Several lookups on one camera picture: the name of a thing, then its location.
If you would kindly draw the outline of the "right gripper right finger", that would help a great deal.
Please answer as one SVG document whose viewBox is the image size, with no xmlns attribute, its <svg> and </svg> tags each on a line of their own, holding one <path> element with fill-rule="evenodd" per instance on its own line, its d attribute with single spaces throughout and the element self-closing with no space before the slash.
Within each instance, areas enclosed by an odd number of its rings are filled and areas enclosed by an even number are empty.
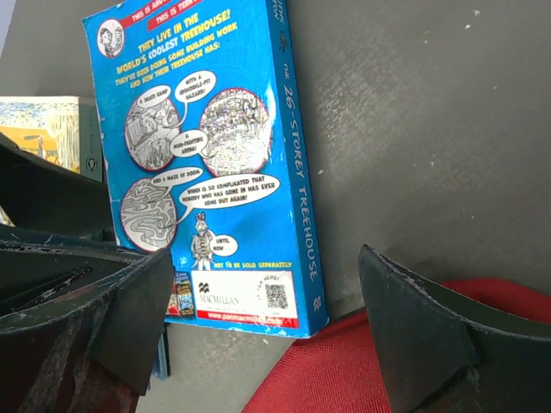
<svg viewBox="0 0 551 413">
<path fill-rule="evenodd" d="M 393 412 L 548 412 L 550 326 L 362 246 L 359 278 Z"/>
</svg>

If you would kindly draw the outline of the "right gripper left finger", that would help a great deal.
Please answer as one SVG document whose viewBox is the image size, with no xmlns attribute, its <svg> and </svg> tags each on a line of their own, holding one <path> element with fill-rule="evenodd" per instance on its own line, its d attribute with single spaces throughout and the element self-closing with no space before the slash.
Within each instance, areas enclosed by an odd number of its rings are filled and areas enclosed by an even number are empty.
<svg viewBox="0 0 551 413">
<path fill-rule="evenodd" d="M 167 250 L 1 313 L 4 412 L 133 412 L 145 395 L 174 268 Z"/>
</svg>

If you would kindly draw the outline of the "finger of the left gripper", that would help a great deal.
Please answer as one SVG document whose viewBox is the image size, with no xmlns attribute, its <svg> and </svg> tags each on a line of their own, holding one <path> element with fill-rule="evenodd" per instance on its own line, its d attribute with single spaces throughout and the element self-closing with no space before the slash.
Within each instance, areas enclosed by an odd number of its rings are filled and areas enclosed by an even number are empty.
<svg viewBox="0 0 551 413">
<path fill-rule="evenodd" d="M 105 184 L 21 150 L 1 138 L 1 313 L 41 299 L 56 286 L 102 278 L 139 253 L 85 236 L 111 224 Z"/>
</svg>

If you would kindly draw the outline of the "blue illustrated children's book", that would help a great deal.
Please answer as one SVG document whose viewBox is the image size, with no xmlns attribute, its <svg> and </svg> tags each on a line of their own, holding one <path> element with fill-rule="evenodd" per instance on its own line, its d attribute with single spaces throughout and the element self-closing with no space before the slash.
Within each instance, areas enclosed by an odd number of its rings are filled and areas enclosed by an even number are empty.
<svg viewBox="0 0 551 413">
<path fill-rule="evenodd" d="M 83 20 L 115 238 L 168 250 L 165 319 L 293 339 L 329 321 L 283 1 Z"/>
</svg>

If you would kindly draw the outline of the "red student backpack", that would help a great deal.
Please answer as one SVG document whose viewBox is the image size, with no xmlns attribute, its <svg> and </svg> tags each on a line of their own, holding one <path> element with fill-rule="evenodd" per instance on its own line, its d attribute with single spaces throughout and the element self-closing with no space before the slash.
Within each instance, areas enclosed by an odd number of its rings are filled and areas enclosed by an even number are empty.
<svg viewBox="0 0 551 413">
<path fill-rule="evenodd" d="M 450 280 L 444 286 L 545 324 L 550 298 L 508 280 Z M 292 344 L 244 407 L 246 412 L 388 412 L 374 341 L 364 313 Z"/>
</svg>

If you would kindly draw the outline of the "brown cover book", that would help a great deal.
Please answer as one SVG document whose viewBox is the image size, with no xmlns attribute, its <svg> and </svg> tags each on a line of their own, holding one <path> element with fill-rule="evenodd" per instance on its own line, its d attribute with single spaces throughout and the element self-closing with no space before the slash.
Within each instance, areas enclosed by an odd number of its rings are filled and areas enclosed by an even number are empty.
<svg viewBox="0 0 551 413">
<path fill-rule="evenodd" d="M 3 96 L 1 133 L 20 149 L 103 181 L 96 104 L 78 96 Z"/>
</svg>

